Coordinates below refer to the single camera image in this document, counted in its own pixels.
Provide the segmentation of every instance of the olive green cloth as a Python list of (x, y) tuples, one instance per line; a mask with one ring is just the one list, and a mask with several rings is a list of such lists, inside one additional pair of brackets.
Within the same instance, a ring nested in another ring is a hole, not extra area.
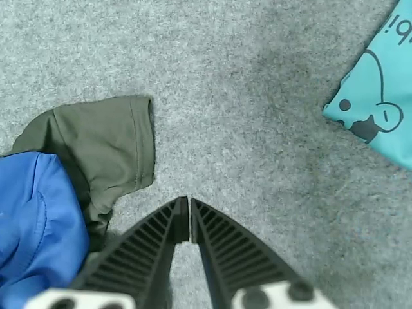
[(101, 249), (117, 198), (153, 182), (150, 99), (118, 97), (59, 106), (32, 120), (8, 155), (57, 154), (75, 188), (90, 236)]

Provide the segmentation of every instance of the turquoise bag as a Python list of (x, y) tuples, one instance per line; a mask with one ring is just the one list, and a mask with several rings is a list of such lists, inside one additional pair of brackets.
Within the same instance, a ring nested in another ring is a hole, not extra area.
[(400, 0), (324, 115), (412, 169), (412, 0)]

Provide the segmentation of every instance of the floor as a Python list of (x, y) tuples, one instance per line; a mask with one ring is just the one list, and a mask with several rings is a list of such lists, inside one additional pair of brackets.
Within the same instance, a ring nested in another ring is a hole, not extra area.
[[(259, 236), (339, 308), (412, 303), (411, 173), (322, 116), (394, 0), (3, 0), (0, 151), (40, 112), (153, 97), (156, 180), (120, 234), (181, 195)], [(178, 247), (174, 308), (211, 308)]]

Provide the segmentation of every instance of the blue fabric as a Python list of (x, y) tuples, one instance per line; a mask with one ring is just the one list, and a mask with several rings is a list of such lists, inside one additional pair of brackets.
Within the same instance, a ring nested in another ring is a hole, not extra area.
[(400, 0), (324, 114), (412, 169), (412, 0)]
[(54, 154), (0, 159), (0, 308), (67, 287), (88, 251), (75, 191)]

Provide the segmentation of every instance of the stitched seam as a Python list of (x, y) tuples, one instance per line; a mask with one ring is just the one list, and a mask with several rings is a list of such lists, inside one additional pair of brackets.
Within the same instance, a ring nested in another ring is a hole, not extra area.
[(41, 233), (40, 241), (39, 241), (39, 243), (37, 244), (37, 248), (36, 248), (36, 250), (34, 251), (32, 258), (31, 258), (30, 261), (28, 262), (27, 267), (24, 269), (24, 271), (26, 271), (27, 268), (29, 268), (29, 267), (31, 266), (31, 264), (33, 263), (33, 260), (34, 260), (34, 258), (36, 257), (36, 255), (37, 255), (37, 253), (38, 253), (38, 251), (39, 251), (39, 248), (40, 248), (41, 244), (43, 243), (44, 231), (46, 230), (46, 224), (47, 224), (47, 204), (46, 204), (46, 201), (44, 200), (44, 196), (43, 196), (40, 192), (38, 192), (38, 194), (39, 194), (39, 196), (40, 196), (40, 200), (41, 200), (41, 201), (43, 202), (43, 204), (44, 204), (44, 227), (43, 227), (43, 231), (42, 231), (42, 233)]
[(130, 112), (131, 112), (131, 118), (133, 120), (133, 127), (135, 129), (135, 145), (136, 145), (136, 176), (135, 176), (135, 190), (138, 189), (137, 187), (137, 178), (138, 178), (138, 164), (139, 164), (139, 154), (138, 154), (138, 147), (137, 147), (137, 131), (136, 131), (136, 121), (135, 121), (135, 116), (133, 114), (133, 108), (131, 107), (131, 98), (129, 98), (129, 106), (130, 106)]

